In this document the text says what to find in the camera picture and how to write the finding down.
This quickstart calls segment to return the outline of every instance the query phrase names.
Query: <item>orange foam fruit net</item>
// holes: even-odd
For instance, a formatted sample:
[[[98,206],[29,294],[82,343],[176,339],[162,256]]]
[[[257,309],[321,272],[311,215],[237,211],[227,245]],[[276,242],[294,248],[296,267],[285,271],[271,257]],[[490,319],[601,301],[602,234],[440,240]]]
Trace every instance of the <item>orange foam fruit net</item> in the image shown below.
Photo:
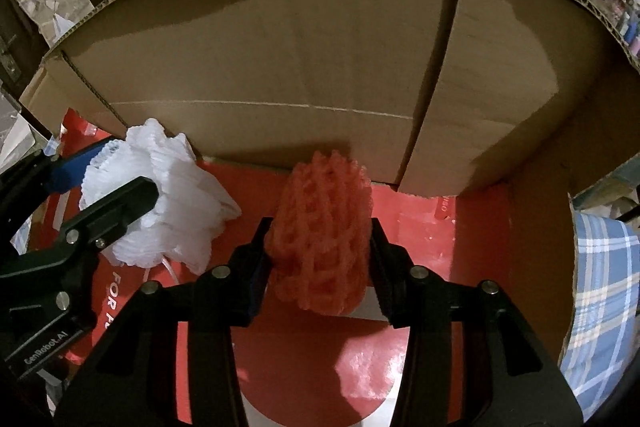
[[[270,289],[322,315],[346,315],[369,281],[371,181],[334,151],[293,169],[265,237]]]

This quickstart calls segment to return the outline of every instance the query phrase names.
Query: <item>metal screw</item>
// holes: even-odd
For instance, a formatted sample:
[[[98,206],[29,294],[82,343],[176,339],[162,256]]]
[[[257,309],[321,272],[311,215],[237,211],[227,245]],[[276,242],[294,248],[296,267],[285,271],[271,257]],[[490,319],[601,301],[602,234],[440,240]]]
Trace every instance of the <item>metal screw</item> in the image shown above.
[[[79,238],[80,238],[80,232],[78,232],[78,230],[76,229],[71,229],[68,232],[66,232],[66,241],[70,245],[76,244]]]
[[[226,264],[221,264],[220,266],[216,266],[213,270],[211,270],[211,274],[216,279],[226,279],[231,275],[231,269]]]
[[[429,270],[424,266],[417,264],[412,266],[411,270],[409,270],[409,274],[414,279],[426,279],[429,276]]]
[[[145,295],[153,295],[160,289],[160,283],[158,281],[147,281],[140,286],[140,291]]]
[[[69,304],[71,304],[71,297],[67,292],[59,292],[56,295],[56,306],[60,310],[66,311],[69,308]]]
[[[484,293],[495,295],[500,291],[500,287],[493,281],[484,281],[481,286]]]

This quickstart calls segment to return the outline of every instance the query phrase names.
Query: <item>cardboard box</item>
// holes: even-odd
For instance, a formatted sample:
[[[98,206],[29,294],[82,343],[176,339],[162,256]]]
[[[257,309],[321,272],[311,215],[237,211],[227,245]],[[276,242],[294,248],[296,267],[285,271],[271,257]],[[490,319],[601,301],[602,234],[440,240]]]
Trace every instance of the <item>cardboard box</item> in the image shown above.
[[[423,196],[510,185],[512,297],[558,354],[569,197],[640,150],[638,62],[587,0],[106,0],[23,103],[113,134],[155,117],[203,155],[336,148]]]

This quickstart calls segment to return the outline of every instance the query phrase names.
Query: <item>plaid fabric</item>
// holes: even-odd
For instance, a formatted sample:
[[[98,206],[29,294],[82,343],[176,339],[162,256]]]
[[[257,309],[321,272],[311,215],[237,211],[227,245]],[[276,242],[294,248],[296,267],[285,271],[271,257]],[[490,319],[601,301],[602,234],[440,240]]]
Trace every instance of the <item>plaid fabric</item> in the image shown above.
[[[560,369],[586,421],[609,397],[633,355],[640,245],[620,221],[579,212],[574,221],[575,315]]]

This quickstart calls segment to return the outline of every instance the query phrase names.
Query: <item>red foam net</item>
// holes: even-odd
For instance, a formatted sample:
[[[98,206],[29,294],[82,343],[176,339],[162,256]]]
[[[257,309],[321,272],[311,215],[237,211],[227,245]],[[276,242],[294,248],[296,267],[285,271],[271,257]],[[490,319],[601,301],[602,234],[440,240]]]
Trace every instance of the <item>red foam net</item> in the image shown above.
[[[344,315],[369,280],[371,181],[334,151],[293,169],[265,237],[270,288],[284,301],[323,315]]]

